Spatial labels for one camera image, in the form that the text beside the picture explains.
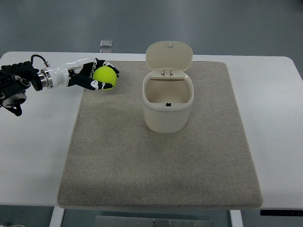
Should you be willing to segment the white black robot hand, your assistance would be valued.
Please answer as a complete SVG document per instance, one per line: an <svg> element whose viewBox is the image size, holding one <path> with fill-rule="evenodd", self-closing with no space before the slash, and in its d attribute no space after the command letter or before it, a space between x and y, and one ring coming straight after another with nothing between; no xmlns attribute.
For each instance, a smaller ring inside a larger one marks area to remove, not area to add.
<svg viewBox="0 0 303 227"><path fill-rule="evenodd" d="M57 68L48 67L42 72L46 72L51 77L53 83L51 88L60 85L67 87L77 85L88 90L98 90L91 85L91 82L93 81L93 73L102 66L111 67L119 77L119 70L116 67L106 60L94 57L68 62Z"/></svg>

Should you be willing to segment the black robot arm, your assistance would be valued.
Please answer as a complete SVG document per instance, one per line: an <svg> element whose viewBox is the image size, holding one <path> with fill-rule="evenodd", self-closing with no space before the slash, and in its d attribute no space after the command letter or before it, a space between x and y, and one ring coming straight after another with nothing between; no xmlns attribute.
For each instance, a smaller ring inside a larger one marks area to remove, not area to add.
<svg viewBox="0 0 303 227"><path fill-rule="evenodd" d="M34 68L35 57L42 59L46 67L50 66L44 57L34 54L30 61L3 65L0 68L0 106L15 116L22 114L21 105L27 99L28 88L32 86L36 91L40 91L53 85L51 77L46 72Z"/></svg>

